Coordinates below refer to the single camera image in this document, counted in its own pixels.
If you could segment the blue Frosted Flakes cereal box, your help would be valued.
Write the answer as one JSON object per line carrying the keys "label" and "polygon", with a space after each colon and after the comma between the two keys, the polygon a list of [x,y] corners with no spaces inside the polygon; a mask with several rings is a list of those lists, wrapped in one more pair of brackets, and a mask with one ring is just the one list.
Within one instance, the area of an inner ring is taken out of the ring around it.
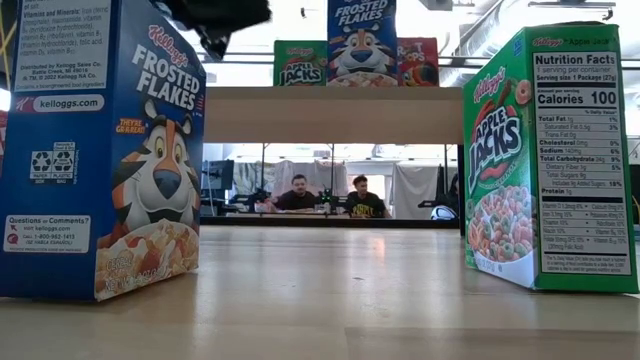
{"label": "blue Frosted Flakes cereal box", "polygon": [[331,87],[398,85],[396,0],[327,0]]}
{"label": "blue Frosted Flakes cereal box", "polygon": [[199,265],[205,70],[150,0],[18,0],[0,297],[103,301]]}

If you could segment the silver ceiling duct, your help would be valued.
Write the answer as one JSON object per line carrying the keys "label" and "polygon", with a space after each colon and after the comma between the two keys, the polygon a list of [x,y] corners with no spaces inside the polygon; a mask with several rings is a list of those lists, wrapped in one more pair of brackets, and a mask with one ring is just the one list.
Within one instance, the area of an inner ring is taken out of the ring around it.
{"label": "silver ceiling duct", "polygon": [[526,25],[523,12],[529,0],[497,0],[489,11],[481,17],[460,39],[453,51],[454,57],[491,58],[517,31]]}

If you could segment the ceiling track light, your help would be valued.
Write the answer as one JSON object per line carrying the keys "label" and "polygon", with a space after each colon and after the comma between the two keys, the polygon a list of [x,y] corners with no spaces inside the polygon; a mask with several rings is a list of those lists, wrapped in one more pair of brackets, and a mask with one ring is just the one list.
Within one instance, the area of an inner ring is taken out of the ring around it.
{"label": "ceiling track light", "polygon": [[527,8],[553,22],[608,21],[617,7],[615,0],[528,0]]}

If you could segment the black aluminium rig frame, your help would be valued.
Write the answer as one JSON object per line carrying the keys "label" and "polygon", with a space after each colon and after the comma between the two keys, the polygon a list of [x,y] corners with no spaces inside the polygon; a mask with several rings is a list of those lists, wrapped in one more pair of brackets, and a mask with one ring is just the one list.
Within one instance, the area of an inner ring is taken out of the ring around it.
{"label": "black aluminium rig frame", "polygon": [[367,229],[459,229],[458,220],[404,220],[383,218],[350,218],[313,214],[235,213],[227,217],[202,217],[202,226],[320,227]]}

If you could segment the wooden shelf with black legs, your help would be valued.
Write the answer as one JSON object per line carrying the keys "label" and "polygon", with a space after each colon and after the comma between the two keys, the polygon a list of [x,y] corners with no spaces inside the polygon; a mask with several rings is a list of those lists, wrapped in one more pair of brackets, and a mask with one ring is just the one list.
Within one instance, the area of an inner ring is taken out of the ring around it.
{"label": "wooden shelf with black legs", "polygon": [[[439,87],[213,87],[207,91],[204,161],[276,164],[324,161],[346,165],[349,192],[338,197],[336,213],[348,216],[353,180],[368,179],[392,216],[395,164],[433,166],[461,174],[462,92]],[[227,191],[207,202],[205,217],[235,213],[325,215],[315,208],[281,211],[271,192]]]}

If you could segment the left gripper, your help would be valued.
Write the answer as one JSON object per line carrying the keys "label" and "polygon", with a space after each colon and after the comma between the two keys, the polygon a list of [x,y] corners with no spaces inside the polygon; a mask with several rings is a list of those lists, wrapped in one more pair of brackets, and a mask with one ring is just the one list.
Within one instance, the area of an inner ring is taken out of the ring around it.
{"label": "left gripper", "polygon": [[271,20],[269,0],[149,0],[179,30],[193,31],[209,58],[221,61],[240,30]]}

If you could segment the green Apple Jacks cereal box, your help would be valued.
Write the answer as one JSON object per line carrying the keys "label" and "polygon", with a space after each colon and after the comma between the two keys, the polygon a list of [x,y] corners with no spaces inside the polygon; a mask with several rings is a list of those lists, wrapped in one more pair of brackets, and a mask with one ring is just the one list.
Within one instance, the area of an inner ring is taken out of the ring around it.
{"label": "green Apple Jacks cereal box", "polygon": [[525,27],[463,88],[466,262],[534,290],[640,294],[619,30]]}
{"label": "green Apple Jacks cereal box", "polygon": [[274,42],[275,87],[325,86],[327,43],[318,40]]}

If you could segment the black monitor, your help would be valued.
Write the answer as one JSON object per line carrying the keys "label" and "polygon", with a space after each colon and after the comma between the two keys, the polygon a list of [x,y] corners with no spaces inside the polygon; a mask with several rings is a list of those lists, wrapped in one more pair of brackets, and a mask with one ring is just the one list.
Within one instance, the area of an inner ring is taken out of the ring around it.
{"label": "black monitor", "polygon": [[204,161],[202,187],[208,190],[231,190],[234,176],[233,160]]}

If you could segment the patterned hanging cloth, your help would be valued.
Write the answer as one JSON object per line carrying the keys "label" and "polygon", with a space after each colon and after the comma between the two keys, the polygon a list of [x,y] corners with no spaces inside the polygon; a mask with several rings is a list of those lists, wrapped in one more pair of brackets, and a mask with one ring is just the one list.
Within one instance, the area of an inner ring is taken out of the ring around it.
{"label": "patterned hanging cloth", "polygon": [[235,162],[233,172],[233,190],[236,194],[250,195],[263,189],[272,192],[275,184],[275,165]]}

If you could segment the white hanging cloth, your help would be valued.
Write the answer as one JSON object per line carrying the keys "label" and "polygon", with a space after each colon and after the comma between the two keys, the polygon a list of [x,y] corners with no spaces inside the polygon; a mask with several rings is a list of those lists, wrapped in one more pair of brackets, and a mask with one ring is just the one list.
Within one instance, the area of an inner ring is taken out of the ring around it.
{"label": "white hanging cloth", "polygon": [[432,209],[419,208],[436,197],[438,168],[395,164],[392,173],[392,216],[399,220],[427,220]]}
{"label": "white hanging cloth", "polygon": [[348,171],[344,163],[295,163],[285,160],[275,164],[271,193],[278,196],[291,190],[291,181],[295,175],[303,175],[306,178],[307,190],[314,194],[329,188],[336,196],[343,196],[349,192]]}

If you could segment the person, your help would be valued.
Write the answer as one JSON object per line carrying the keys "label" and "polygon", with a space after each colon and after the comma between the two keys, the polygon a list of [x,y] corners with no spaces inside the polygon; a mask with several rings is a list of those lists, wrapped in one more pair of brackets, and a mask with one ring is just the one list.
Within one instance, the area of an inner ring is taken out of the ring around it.
{"label": "person", "polygon": [[368,190],[368,179],[359,175],[353,180],[354,191],[347,195],[346,211],[351,218],[390,218],[384,201]]}
{"label": "person", "polygon": [[459,212],[459,176],[457,173],[454,174],[451,185],[447,192],[447,206],[451,208],[454,212]]}
{"label": "person", "polygon": [[275,208],[281,211],[313,210],[316,196],[307,190],[307,178],[303,174],[295,175],[291,180],[292,188],[272,199]]}

